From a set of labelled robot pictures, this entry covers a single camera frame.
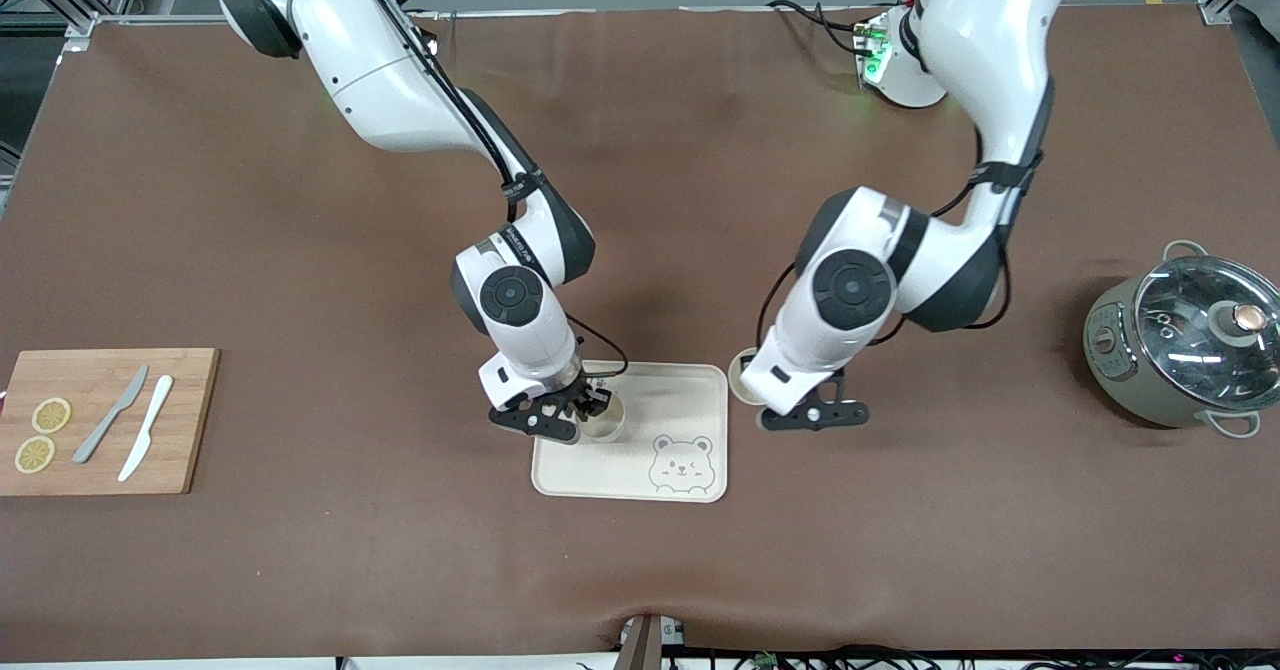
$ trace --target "knife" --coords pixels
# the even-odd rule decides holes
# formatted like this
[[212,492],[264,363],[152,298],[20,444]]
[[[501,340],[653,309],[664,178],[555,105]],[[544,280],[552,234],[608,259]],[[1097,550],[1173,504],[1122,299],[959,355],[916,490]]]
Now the knife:
[[133,375],[133,380],[129,382],[129,387],[124,388],[124,395],[120,396],[120,400],[115,401],[115,407],[111,407],[111,411],[106,414],[106,418],[102,418],[93,433],[84,438],[84,442],[76,448],[76,455],[72,456],[73,462],[84,464],[93,456],[93,451],[97,450],[99,443],[102,442],[102,436],[106,434],[111,423],[115,421],[116,415],[123,413],[128,406],[133,405],[133,401],[138,398],[138,393],[142,392],[142,383],[145,383],[146,379],[147,366],[143,365],[138,368],[138,374]]
[[124,482],[129,479],[133,470],[138,469],[138,464],[146,457],[147,450],[151,448],[151,425],[156,421],[156,415],[160,414],[160,406],[164,405],[165,397],[169,397],[169,388],[173,387],[173,375],[160,375],[156,380],[156,389],[151,392],[151,405],[147,406],[147,416],[142,419],[142,429],[138,430],[138,439],[133,441],[133,450],[129,451],[129,459],[124,461],[124,468],[120,468],[120,477],[115,478],[118,482]]

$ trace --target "brown table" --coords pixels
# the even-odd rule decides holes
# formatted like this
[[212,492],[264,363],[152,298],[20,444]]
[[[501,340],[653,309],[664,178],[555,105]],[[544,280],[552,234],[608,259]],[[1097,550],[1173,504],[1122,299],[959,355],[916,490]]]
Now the brown table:
[[[471,19],[444,59],[595,229],[564,305],[641,360],[726,365],[823,199],[932,208],[973,159],[956,105],[890,108],[773,14]],[[100,27],[0,223],[0,377],[24,348],[223,361],[191,494],[0,501],[0,660],[586,651],[640,612],[707,646],[1280,644],[1280,416],[1144,427],[1078,339],[1171,238],[1280,277],[1280,156],[1194,8],[1064,9],[1051,59],[1005,323],[863,354],[860,429],[732,402],[699,506],[543,497],[486,424],[492,346],[448,292],[500,222],[483,158],[366,146],[227,27]]]

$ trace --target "robotic arm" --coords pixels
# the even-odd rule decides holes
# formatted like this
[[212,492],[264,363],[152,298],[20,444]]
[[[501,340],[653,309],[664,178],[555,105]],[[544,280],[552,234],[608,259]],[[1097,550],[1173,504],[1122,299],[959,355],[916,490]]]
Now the robotic arm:
[[[553,290],[591,265],[595,240],[543,170],[475,92],[449,81],[435,38],[406,0],[219,0],[243,41],[265,55],[306,49],[347,123],[397,152],[471,150],[503,179],[508,222],[453,263],[451,286],[472,325],[498,347],[480,368],[495,424],[576,442],[608,391],[582,373],[577,339]],[[515,218],[517,204],[525,214]]]
[[[931,215],[868,187],[823,204],[796,254],[796,284],[742,369],[768,406],[765,429],[864,423],[867,407],[844,397],[844,366],[891,311],[942,332],[974,327],[992,304],[1053,101],[1044,40],[1060,3],[916,0],[864,33],[873,87],[920,105],[951,92],[973,119],[979,161],[951,206],[969,204],[960,224],[937,217],[951,206]],[[836,401],[818,395],[827,382]]]

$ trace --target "lemon slice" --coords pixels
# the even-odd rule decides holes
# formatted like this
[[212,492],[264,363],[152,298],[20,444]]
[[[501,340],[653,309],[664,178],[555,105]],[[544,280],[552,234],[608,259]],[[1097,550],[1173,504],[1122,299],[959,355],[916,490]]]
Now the lemon slice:
[[13,464],[24,475],[38,473],[54,461],[55,450],[52,438],[46,438],[45,436],[31,437],[18,446],[18,453],[13,456]]
[[31,414],[31,427],[37,433],[56,433],[72,419],[72,404],[60,397],[50,397]]

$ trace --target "pot handle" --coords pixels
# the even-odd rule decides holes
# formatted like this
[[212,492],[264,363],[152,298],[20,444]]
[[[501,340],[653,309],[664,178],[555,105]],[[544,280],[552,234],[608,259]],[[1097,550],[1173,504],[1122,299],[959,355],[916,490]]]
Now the pot handle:
[[1170,242],[1169,245],[1165,246],[1165,252],[1160,256],[1162,263],[1169,261],[1169,251],[1175,247],[1185,247],[1187,250],[1190,250],[1192,252],[1199,256],[1208,255],[1208,250],[1204,250],[1204,246],[1198,242],[1192,242],[1189,240],[1175,240],[1174,242]]
[[[1262,419],[1258,418],[1257,413],[1247,413],[1244,415],[1226,415],[1222,413],[1213,413],[1212,410],[1201,410],[1196,415],[1206,425],[1213,428],[1213,430],[1216,430],[1217,434],[1220,434],[1221,437],[1229,437],[1231,439],[1251,438],[1258,434],[1258,430],[1262,428]],[[1220,423],[1220,420],[1229,420],[1229,419],[1248,420],[1249,429],[1243,433],[1233,433],[1231,430],[1224,428],[1222,424]]]

